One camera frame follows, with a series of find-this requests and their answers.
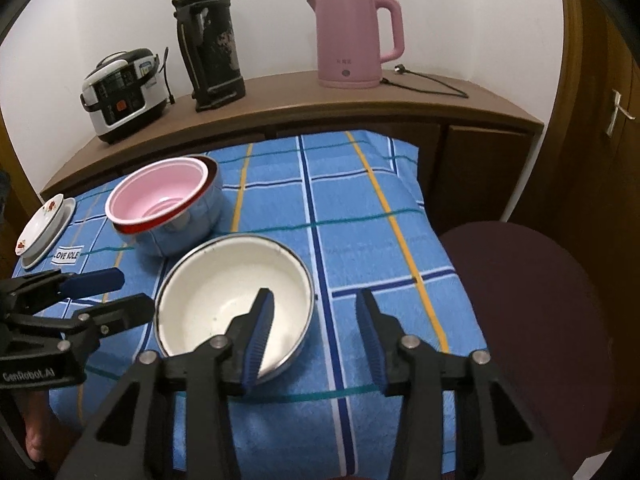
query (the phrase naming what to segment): metal screw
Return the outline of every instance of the metal screw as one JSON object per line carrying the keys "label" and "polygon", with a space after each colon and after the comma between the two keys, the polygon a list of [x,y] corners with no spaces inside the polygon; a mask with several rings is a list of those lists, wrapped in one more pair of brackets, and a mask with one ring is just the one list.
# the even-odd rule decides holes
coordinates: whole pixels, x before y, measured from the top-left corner
{"label": "metal screw", "polygon": [[209,344],[213,346],[213,348],[218,350],[224,348],[228,343],[229,339],[226,337],[226,335],[217,335],[213,339],[211,339],[211,341],[209,341]]}
{"label": "metal screw", "polygon": [[140,361],[143,365],[149,365],[154,362],[158,358],[158,354],[156,354],[153,350],[147,350],[142,352],[138,356],[138,361]]}
{"label": "metal screw", "polygon": [[417,335],[403,335],[400,342],[405,348],[413,350],[420,344],[420,338]]}
{"label": "metal screw", "polygon": [[476,350],[471,357],[479,365],[485,365],[491,360],[491,354],[487,350]]}

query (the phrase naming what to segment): red bowl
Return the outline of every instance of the red bowl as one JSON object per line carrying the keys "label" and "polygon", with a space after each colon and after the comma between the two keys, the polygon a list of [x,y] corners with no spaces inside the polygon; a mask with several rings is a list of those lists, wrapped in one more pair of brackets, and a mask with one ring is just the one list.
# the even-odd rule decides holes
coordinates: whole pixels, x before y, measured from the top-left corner
{"label": "red bowl", "polygon": [[180,213],[185,211],[185,209],[191,206],[191,204],[196,202],[196,200],[199,199],[207,189],[209,189],[209,186],[212,185],[213,179],[218,174],[218,164],[215,160],[205,155],[188,155],[188,156],[191,158],[197,158],[198,160],[204,162],[207,166],[207,169],[209,170],[209,174],[207,175],[207,179],[204,182],[203,186],[198,190],[198,192],[190,200],[182,204],[180,208],[173,209],[169,211],[167,214],[162,215],[158,218],[155,218],[154,220],[150,220],[148,222],[140,222],[139,224],[131,224],[131,225],[116,224],[116,222],[113,222],[113,228],[116,229],[116,231],[118,232],[121,232],[123,234],[128,234],[128,235],[134,235],[144,231],[149,231],[150,229],[153,229],[154,227],[158,227],[159,225],[162,225],[165,222],[168,222],[169,220],[177,217]]}

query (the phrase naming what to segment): teal stripe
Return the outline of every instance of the teal stripe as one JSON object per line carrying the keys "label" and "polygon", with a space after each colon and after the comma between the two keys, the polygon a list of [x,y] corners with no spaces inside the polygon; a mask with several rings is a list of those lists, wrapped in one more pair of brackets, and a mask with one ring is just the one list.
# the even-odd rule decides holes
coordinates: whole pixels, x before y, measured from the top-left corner
{"label": "teal stripe", "polygon": [[112,187],[111,189],[105,189],[104,191],[97,191],[95,193],[91,193],[91,195],[76,197],[76,203],[79,204],[82,202],[82,200],[87,200],[88,198],[93,198],[94,196],[102,195],[103,193],[110,193],[114,189],[115,187]]}
{"label": "teal stripe", "polygon": [[[131,246],[125,246],[125,247],[102,247],[100,249],[94,249],[92,251],[87,251],[85,253],[80,253],[80,256],[89,256],[90,254],[98,254],[98,253],[119,253],[120,251],[134,251],[136,248],[135,247],[131,247]],[[53,256],[47,256],[45,258],[46,260],[52,260]]]}
{"label": "teal stripe", "polygon": [[[368,140],[356,140],[355,142],[351,142],[350,140],[347,142],[337,142],[336,144],[326,144],[325,146],[312,146],[311,148],[305,148],[305,152],[311,152],[312,150],[324,150],[325,148],[339,148],[340,146],[349,146],[350,144],[369,144],[372,146],[372,143]],[[256,158],[258,156],[267,156],[267,155],[281,155],[282,153],[297,153],[300,150],[291,149],[291,150],[276,150],[275,152],[265,152],[265,153],[252,153],[249,156],[249,159]],[[227,160],[219,160],[218,164],[229,164],[230,162],[237,162],[238,160],[245,160],[245,156],[238,156],[236,158],[228,158]]]}
{"label": "teal stripe", "polygon": [[[389,216],[403,215],[407,213],[414,213],[419,215],[424,215],[424,211],[420,208],[407,207],[404,209],[397,209],[390,213],[380,213],[377,215],[370,216],[359,216],[354,218],[337,218],[331,220],[320,220],[318,222],[310,222],[306,224],[298,224],[298,225],[285,225],[285,226],[276,226],[276,227],[265,227],[261,229],[251,229],[248,231],[242,231],[243,233],[250,234],[264,234],[264,233],[274,233],[278,231],[297,231],[300,229],[308,229],[309,227],[316,227],[322,225],[335,225],[335,224],[353,224],[358,222],[367,222],[370,220],[377,220],[379,218],[388,218]],[[214,233],[215,236],[228,235],[231,232],[228,231],[216,231]],[[85,253],[80,253],[80,256],[89,256],[90,254],[97,254],[103,252],[111,252],[111,253],[119,253],[120,251],[133,251],[135,247],[126,246],[126,247],[102,247],[100,249],[94,249],[92,251],[87,251]],[[46,259],[50,260],[53,256],[47,256]]]}
{"label": "teal stripe", "polygon": [[383,156],[382,158],[384,158],[385,160],[398,160],[398,158],[404,158],[404,160],[408,160],[410,163],[415,164],[416,166],[418,165],[418,162],[416,160],[413,160],[406,155]]}
{"label": "teal stripe", "polygon": [[[397,209],[389,213],[379,213],[376,215],[359,216],[354,218],[337,218],[337,219],[331,219],[331,220],[319,220],[317,222],[308,222],[305,224],[289,225],[289,226],[264,227],[261,229],[250,229],[248,231],[243,231],[243,232],[252,233],[252,234],[263,234],[263,233],[273,233],[276,231],[296,231],[300,229],[308,229],[309,227],[316,227],[316,226],[322,226],[322,225],[353,224],[358,222],[367,222],[369,220],[377,220],[379,218],[388,218],[389,216],[402,215],[406,213],[418,213],[420,215],[424,215],[424,211],[422,211],[422,209],[407,207],[403,209]],[[220,231],[220,232],[216,232],[216,234],[222,236],[222,235],[231,234],[231,232]]]}
{"label": "teal stripe", "polygon": [[[112,381],[120,380],[119,375],[112,374],[100,368],[86,365],[84,369],[94,375],[110,379]],[[353,397],[356,395],[370,394],[371,392],[377,392],[378,387],[375,384],[365,384],[364,386],[357,386],[355,388],[345,388],[343,390],[334,390],[332,392],[313,392],[309,394],[291,394],[291,395],[279,395],[279,396],[264,396],[264,397],[245,397],[239,399],[237,397],[231,397],[232,402],[238,402],[239,404],[295,404],[297,402],[309,402],[310,400],[329,400],[329,399],[341,399],[343,397]],[[184,392],[179,392],[179,396],[184,397]]]}

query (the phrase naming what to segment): light blue bowl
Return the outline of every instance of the light blue bowl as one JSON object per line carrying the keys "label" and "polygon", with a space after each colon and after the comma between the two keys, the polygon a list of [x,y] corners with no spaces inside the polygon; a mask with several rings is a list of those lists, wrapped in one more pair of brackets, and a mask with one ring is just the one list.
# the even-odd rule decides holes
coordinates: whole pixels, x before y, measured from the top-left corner
{"label": "light blue bowl", "polygon": [[213,182],[187,209],[167,222],[141,233],[125,234],[116,229],[120,238],[143,254],[161,258],[185,253],[196,247],[213,231],[225,201],[220,167],[215,162],[213,164],[217,166]]}

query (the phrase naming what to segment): person's foot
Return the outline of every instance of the person's foot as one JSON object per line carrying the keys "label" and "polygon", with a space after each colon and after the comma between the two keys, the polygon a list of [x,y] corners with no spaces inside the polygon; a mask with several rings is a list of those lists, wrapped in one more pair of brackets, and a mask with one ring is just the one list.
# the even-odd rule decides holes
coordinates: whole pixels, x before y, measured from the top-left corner
{"label": "person's foot", "polygon": [[27,434],[26,450],[31,460],[42,462],[46,457],[46,445],[53,417],[49,407],[49,393],[30,392],[25,397],[22,417]]}

